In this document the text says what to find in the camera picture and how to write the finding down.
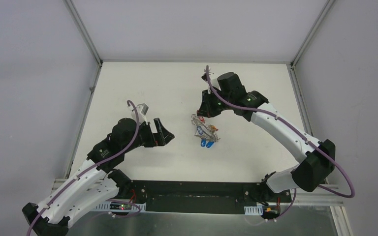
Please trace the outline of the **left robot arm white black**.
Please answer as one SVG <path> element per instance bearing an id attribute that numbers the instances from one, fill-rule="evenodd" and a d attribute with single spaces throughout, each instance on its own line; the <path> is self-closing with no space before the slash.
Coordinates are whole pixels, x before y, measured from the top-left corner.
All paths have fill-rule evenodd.
<path id="1" fill-rule="evenodd" d="M 72 177 L 38 204 L 23 209 L 29 228 L 38 236 L 65 236 L 72 226 L 98 204 L 130 194 L 130 178 L 116 167 L 133 149 L 167 145 L 175 136 L 154 120 L 157 131 L 146 121 L 123 118 L 105 139 L 97 143 Z"/>

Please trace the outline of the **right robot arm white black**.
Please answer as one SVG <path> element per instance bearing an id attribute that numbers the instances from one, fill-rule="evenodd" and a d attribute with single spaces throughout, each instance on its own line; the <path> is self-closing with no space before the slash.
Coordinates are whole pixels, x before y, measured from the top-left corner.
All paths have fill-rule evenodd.
<path id="1" fill-rule="evenodd" d="M 259 126 L 295 158 L 298 165 L 265 176 L 260 183 L 260 196 L 273 201 L 279 193 L 293 188 L 314 191 L 330 175 L 335 166 L 335 144 L 329 139 L 319 139 L 299 130 L 279 114 L 269 100 L 258 91 L 246 91 L 234 72 L 220 75 L 217 86 L 202 91 L 197 115 L 213 118 L 225 110 Z"/>

